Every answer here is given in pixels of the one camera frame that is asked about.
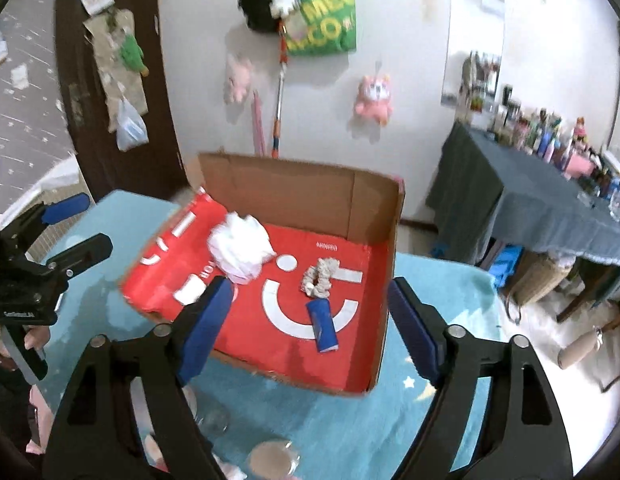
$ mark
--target pink stick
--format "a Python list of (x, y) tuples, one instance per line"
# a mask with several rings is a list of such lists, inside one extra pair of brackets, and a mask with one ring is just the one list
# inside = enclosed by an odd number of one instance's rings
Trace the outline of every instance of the pink stick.
[(254, 154), (264, 156), (266, 146), (263, 138), (263, 122), (261, 121), (261, 99), (256, 90), (254, 90), (254, 101), (252, 102), (252, 133), (254, 135)]

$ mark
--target white logo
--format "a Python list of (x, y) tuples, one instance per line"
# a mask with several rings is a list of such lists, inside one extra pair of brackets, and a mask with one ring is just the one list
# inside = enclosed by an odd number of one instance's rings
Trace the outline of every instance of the white logo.
[(4, 312), (5, 317), (36, 317), (32, 312)]
[[(176, 227), (174, 227), (174, 229), (172, 230), (172, 234), (176, 238), (179, 238), (196, 218), (197, 216), (194, 213), (192, 213), (192, 211), (188, 211), (187, 214), (181, 220), (181, 222), (179, 222), (176, 225)], [(168, 246), (163, 241), (163, 238), (161, 238), (160, 236), (156, 238), (156, 244), (158, 245), (161, 251), (163, 251), (164, 253), (168, 252)], [(143, 265), (149, 266), (149, 265), (155, 265), (159, 263), (160, 260), (161, 260), (161, 257), (158, 254), (152, 254), (152, 256), (150, 256), (149, 258), (141, 258), (141, 263)]]
[[(277, 258), (277, 266), (279, 269), (285, 272), (291, 272), (296, 269), (296, 258), (291, 254), (282, 254)], [(363, 272), (360, 270), (351, 269), (339, 269), (332, 277), (333, 280), (340, 280), (342, 282), (361, 283), (363, 281)], [(292, 337), (299, 339), (314, 339), (314, 329), (311, 324), (302, 324), (292, 321), (286, 316), (281, 307), (279, 306), (279, 282), (274, 280), (266, 280), (263, 285), (263, 294), (261, 295), (261, 301), (263, 302), (263, 310), (266, 313), (267, 319), (270, 320), (276, 328), (278, 328), (284, 334), (288, 334)], [(357, 313), (357, 307), (359, 301), (344, 300), (343, 306), (339, 313), (334, 316), (334, 329), (339, 332), (346, 328), (347, 324), (352, 321)]]
[(335, 244), (324, 244), (323, 242), (317, 242), (316, 246), (320, 249), (327, 249), (328, 251), (338, 251), (339, 248)]

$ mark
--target light blue tablecloth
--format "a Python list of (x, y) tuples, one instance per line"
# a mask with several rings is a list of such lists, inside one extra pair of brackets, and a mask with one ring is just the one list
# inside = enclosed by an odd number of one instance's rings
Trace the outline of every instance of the light blue tablecloth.
[[(151, 324), (123, 300), (117, 282), (177, 206), (114, 192), (77, 223), (52, 254), (97, 232), (112, 239), (106, 262), (70, 282), (46, 347), (50, 373), (43, 395), (56, 410), (72, 370), (89, 339), (144, 335)], [(498, 311), (492, 277), (475, 267), (397, 254), (395, 275), (404, 276), (425, 303), (448, 322), (475, 336), (497, 339)], [(334, 397), (279, 384), (214, 359), (192, 386), (222, 403), (231, 416), (228, 431), (213, 440), (215, 452), (248, 472), (246, 458), (258, 443), (291, 439), (301, 452), (297, 475), (305, 480), (386, 480), (397, 469), (431, 402), (390, 320), (379, 383), (365, 397)], [(413, 388), (404, 381), (414, 379)], [(455, 468), (468, 463), (481, 428), (489, 380), (480, 380)]]

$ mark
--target blue gripper pad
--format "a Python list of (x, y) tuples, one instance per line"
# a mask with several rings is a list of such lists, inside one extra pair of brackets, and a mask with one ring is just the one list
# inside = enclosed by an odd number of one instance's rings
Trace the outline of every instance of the blue gripper pad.
[(447, 323), (437, 310), (421, 303), (405, 278), (388, 286), (388, 309), (421, 377), (439, 387), (443, 380)]
[(58, 224), (78, 213), (87, 211), (88, 208), (90, 208), (90, 197), (86, 193), (79, 193), (47, 206), (41, 221), (46, 225)]
[(186, 306), (174, 320), (173, 340), (181, 358), (177, 376), (182, 386), (203, 370), (233, 297), (232, 282), (216, 276), (197, 302)]

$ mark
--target mirror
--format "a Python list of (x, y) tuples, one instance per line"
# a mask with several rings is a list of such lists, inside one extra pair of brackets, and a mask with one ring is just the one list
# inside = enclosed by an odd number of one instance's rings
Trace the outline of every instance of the mirror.
[(494, 97), (503, 52), (505, 0), (450, 0), (450, 34), (441, 103), (477, 86)]

